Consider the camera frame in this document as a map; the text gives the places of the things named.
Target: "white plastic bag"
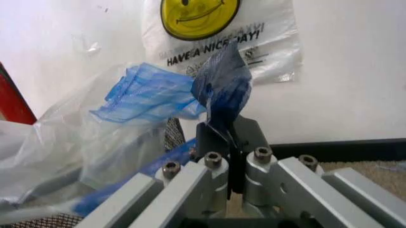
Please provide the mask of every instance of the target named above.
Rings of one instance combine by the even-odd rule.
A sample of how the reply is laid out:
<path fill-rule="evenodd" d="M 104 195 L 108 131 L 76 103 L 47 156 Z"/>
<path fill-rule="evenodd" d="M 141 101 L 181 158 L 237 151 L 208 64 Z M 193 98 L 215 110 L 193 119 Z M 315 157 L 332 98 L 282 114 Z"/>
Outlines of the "white plastic bag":
<path fill-rule="evenodd" d="M 0 211 L 77 181 L 69 195 L 101 189 L 163 155 L 167 118 L 204 111 L 192 82 L 148 64 L 114 66 L 90 79 L 45 112 L 14 156 L 0 159 Z"/>
<path fill-rule="evenodd" d="M 163 26 L 166 19 L 161 5 L 171 7 L 168 17 L 176 20 L 174 24 L 189 23 L 183 28 L 193 28 L 197 33 L 222 19 L 227 13 L 225 7 L 238 2 L 235 16 L 224 21 L 224 29 L 202 39 L 175 38 L 177 34 L 170 35 L 170 29 Z M 240 54 L 254 84 L 291 81 L 301 62 L 291 0 L 145 0 L 142 30 L 149 62 L 190 76 L 195 76 L 205 60 L 233 38 L 239 41 Z"/>
<path fill-rule="evenodd" d="M 17 154 L 30 130 L 31 125 L 0 120 L 0 161 Z"/>

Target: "blue plastic bag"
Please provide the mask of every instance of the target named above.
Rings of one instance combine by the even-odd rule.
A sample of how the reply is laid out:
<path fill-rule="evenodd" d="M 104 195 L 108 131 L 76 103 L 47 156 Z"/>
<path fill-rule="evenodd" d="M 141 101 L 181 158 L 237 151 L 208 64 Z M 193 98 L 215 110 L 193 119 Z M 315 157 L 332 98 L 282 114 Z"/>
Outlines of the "blue plastic bag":
<path fill-rule="evenodd" d="M 191 94 L 193 79 L 143 63 L 126 70 L 126 76 L 107 94 L 96 111 L 99 118 L 123 123 L 160 122 L 168 117 L 195 119 L 205 109 Z"/>
<path fill-rule="evenodd" d="M 207 124 L 224 139 L 251 93 L 251 73 L 236 40 L 211 56 L 197 73 L 192 94 L 207 108 Z"/>

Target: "plastic bag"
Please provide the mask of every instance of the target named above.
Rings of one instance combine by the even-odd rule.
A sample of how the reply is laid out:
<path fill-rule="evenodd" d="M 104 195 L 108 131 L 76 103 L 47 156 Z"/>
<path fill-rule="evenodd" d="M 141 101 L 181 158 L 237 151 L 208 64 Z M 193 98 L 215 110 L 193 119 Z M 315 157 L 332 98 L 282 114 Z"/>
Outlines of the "plastic bag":
<path fill-rule="evenodd" d="M 0 161 L 16 155 L 30 130 L 31 125 L 0 120 Z"/>
<path fill-rule="evenodd" d="M 196 139 L 192 139 L 187 143 L 166 153 L 162 157 L 154 160 L 152 163 L 144 166 L 141 170 L 130 175 L 129 177 L 126 177 L 123 181 L 108 185 L 101 190 L 86 194 L 83 197 L 75 197 L 66 202 L 53 205 L 24 208 L 0 213 L 0 225 L 15 223 L 22 220 L 48 217 L 57 213 L 66 213 L 74 216 L 85 217 L 94 209 L 96 209 L 101 203 L 103 203 L 108 197 L 110 197 L 115 191 L 121 188 L 135 174 L 140 172 L 145 175 L 154 177 L 155 172 L 160 169 L 168 160 L 178 161 L 182 165 L 186 165 L 186 163 L 190 160 L 191 152 L 195 150 L 195 144 Z"/>
<path fill-rule="evenodd" d="M 84 189 L 101 189 L 121 181 L 164 154 L 164 130 L 168 117 L 178 113 L 193 116 L 204 111 L 195 104 L 197 101 L 190 92 L 184 92 L 191 89 L 190 77 L 179 76 L 171 83 L 174 75 L 170 72 L 159 71 L 147 64 L 142 64 L 139 68 L 144 69 L 144 73 L 149 71 L 149 74 L 162 76 L 161 80 L 155 80 L 155 77 L 151 77 L 154 80 L 143 80 L 144 86 L 137 87 L 137 90 L 150 88 L 148 85 L 152 83 L 153 88 L 162 91 L 156 94 L 148 93 L 148 100 L 153 102 L 151 105 L 154 108 L 148 108 L 148 102 L 145 100 L 143 103 L 124 102 L 126 95 L 146 95 L 144 93 L 115 96 L 115 90 L 122 86 L 123 82 L 129 85 L 125 90 L 131 91 L 131 85 L 140 76 L 139 71 L 131 70 L 134 68 L 115 66 L 92 78 L 83 88 L 73 91 L 46 111 L 33 125 L 18 153 L 11 160 L 0 160 L 1 211 L 18 208 L 31 197 L 37 198 L 61 190 L 78 180 L 81 184 L 73 188 L 73 191 L 61 193 L 55 198 L 44 197 L 41 203 L 63 202 L 69 199 L 70 195 L 77 196 L 77 193 Z M 109 93 L 122 75 L 125 77 Z M 185 79 L 187 83 L 180 84 L 180 78 Z M 184 100 L 197 109 L 193 110 L 187 104 L 169 105 L 162 109 L 160 106 L 166 105 L 170 100 L 168 98 L 157 102 L 164 97 L 163 94 L 169 98 L 178 97 L 179 100 L 182 100 L 179 95 L 182 94 L 186 97 Z M 100 107 L 109 107 L 109 112 L 104 113 L 104 109 Z M 135 109 L 139 111 L 139 107 L 144 109 L 142 115 L 127 118 L 126 114 L 133 113 Z M 158 109 L 159 118 L 144 118 L 157 114 Z M 126 121 L 107 121 L 112 117 Z"/>
<path fill-rule="evenodd" d="M 251 74 L 241 59 L 237 40 L 212 55 L 199 70 L 192 94 L 207 108 L 207 124 L 225 140 L 228 129 L 251 94 Z"/>
<path fill-rule="evenodd" d="M 148 62 L 190 76 L 233 38 L 254 84 L 291 81 L 301 63 L 291 0 L 145 0 L 142 31 Z"/>

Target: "clear plastic bag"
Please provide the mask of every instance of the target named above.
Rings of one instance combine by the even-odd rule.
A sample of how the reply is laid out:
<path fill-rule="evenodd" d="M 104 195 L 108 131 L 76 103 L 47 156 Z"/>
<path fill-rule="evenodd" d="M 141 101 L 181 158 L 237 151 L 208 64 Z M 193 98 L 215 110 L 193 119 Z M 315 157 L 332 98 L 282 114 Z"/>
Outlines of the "clear plastic bag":
<path fill-rule="evenodd" d="M 66 212 L 70 199 L 122 181 L 163 155 L 167 118 L 204 111 L 190 93 L 192 82 L 148 64 L 114 66 L 90 79 L 46 111 L 13 157 L 0 160 L 0 214 L 18 218 L 24 211 L 9 212 L 33 197 Z"/>

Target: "metal frame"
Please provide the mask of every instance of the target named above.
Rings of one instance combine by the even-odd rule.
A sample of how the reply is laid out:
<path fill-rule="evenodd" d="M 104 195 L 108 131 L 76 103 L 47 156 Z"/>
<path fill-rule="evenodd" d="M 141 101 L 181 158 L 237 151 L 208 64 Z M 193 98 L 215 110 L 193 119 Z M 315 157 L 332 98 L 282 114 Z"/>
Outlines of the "metal frame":
<path fill-rule="evenodd" d="M 385 227 L 406 227 L 406 204 L 352 168 L 322 178 Z"/>
<path fill-rule="evenodd" d="M 139 173 L 85 217 L 76 228 L 127 227 L 163 188 L 161 182 Z"/>

